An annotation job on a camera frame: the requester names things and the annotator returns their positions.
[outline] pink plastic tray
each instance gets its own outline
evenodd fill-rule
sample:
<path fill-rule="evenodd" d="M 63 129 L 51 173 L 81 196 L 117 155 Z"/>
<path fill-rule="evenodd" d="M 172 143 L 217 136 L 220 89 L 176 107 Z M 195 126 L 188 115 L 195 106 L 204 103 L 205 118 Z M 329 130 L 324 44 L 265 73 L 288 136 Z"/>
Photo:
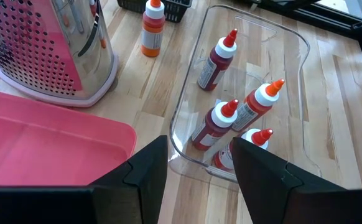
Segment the pink plastic tray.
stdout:
<path fill-rule="evenodd" d="M 0 93 L 0 185 L 86 185 L 135 144 L 127 124 Z"/>

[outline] black wire basket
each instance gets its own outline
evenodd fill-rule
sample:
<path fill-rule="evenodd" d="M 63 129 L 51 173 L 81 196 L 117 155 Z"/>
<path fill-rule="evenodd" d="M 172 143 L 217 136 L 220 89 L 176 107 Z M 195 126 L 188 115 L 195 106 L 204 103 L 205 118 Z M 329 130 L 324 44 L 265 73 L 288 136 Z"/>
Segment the black wire basket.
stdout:
<path fill-rule="evenodd" d="M 164 3 L 164 15 L 167 21 L 180 22 L 185 11 L 191 7 L 192 0 L 161 0 Z M 118 0 L 120 7 L 143 13 L 147 0 Z"/>

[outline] wooden countertop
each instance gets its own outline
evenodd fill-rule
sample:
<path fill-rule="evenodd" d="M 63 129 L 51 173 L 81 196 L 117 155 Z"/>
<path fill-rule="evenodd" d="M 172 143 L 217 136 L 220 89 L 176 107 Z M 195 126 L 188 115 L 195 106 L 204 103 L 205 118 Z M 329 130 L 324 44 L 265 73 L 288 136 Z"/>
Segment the wooden countertop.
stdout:
<path fill-rule="evenodd" d="M 104 18 L 119 54 L 119 84 L 96 105 L 76 109 L 132 125 L 136 152 L 169 133 L 182 82 L 209 5 L 233 1 L 194 0 L 182 22 L 165 25 L 157 58 L 140 53 L 142 16 L 102 0 Z M 247 10 L 247 6 L 238 6 Z M 284 24 L 311 46 L 303 66 L 309 120 L 305 142 L 323 177 L 349 189 L 362 188 L 362 53 L 355 40 L 256 9 L 254 14 Z M 24 96 L 0 80 L 0 91 Z M 159 223 L 251 223 L 242 195 L 180 176 L 169 169 Z"/>

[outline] box grater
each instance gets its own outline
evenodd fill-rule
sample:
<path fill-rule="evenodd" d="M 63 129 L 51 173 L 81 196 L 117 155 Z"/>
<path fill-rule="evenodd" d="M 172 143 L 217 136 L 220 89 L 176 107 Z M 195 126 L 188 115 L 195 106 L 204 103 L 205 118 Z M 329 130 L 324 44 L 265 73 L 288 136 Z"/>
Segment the box grater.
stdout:
<path fill-rule="evenodd" d="M 38 100 L 96 103 L 116 78 L 99 1 L 0 0 L 0 78 Z"/>

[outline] bottle label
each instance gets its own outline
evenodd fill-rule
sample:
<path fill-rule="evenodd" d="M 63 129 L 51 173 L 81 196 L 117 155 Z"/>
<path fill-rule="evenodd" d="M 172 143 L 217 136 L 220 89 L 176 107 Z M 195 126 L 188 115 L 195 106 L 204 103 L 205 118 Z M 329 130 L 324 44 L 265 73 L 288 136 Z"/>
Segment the bottle label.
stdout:
<path fill-rule="evenodd" d="M 230 144 L 227 144 L 226 147 L 218 152 L 218 158 L 220 159 L 221 164 L 227 169 L 233 168 L 232 154 L 230 150 Z"/>
<path fill-rule="evenodd" d="M 205 128 L 205 126 L 206 126 L 206 122 L 203 120 L 201 125 L 197 129 L 195 129 L 195 131 L 192 133 L 192 135 L 191 135 L 192 141 L 194 141 L 198 137 L 198 135 L 201 133 L 203 128 Z"/>
<path fill-rule="evenodd" d="M 238 118 L 233 123 L 232 128 L 236 131 L 242 130 L 250 121 L 258 115 L 247 103 L 238 105 Z"/>
<path fill-rule="evenodd" d="M 151 33 L 142 28 L 142 44 L 148 49 L 159 49 L 162 45 L 163 31 Z"/>
<path fill-rule="evenodd" d="M 209 57 L 198 79 L 198 84 L 200 85 L 200 87 L 202 88 L 207 87 L 207 84 L 210 81 L 211 77 L 213 76 L 216 68 L 217 65 Z M 213 83 L 217 84 L 220 81 L 221 77 L 224 75 L 224 73 L 225 70 L 220 71 Z"/>
<path fill-rule="evenodd" d="M 221 137 L 212 136 L 210 134 L 206 134 L 202 140 L 200 140 L 200 144 L 204 146 L 212 146 L 216 143 Z"/>

